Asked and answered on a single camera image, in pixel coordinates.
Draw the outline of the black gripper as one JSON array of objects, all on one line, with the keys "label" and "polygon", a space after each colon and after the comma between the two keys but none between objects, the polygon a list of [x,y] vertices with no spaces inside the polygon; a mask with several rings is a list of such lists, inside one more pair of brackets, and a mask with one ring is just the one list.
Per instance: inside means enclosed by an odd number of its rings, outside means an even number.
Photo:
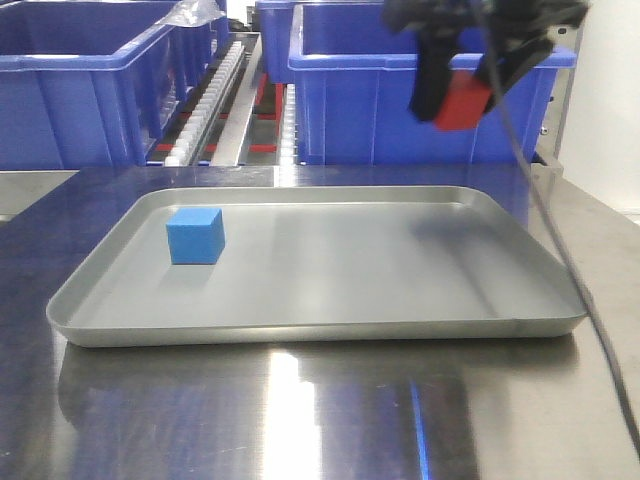
[{"label": "black gripper", "polygon": [[[498,103],[491,75],[497,76],[504,96],[552,53],[554,43],[540,32],[555,25],[577,28],[587,12],[585,1],[385,1],[382,22],[394,33],[420,28],[415,32],[417,67],[409,106],[419,121],[432,122],[452,81],[449,63],[459,52],[461,29],[484,24],[497,32],[476,28],[483,55],[473,78],[489,90],[486,115]],[[532,34],[507,36],[525,33]]]}]

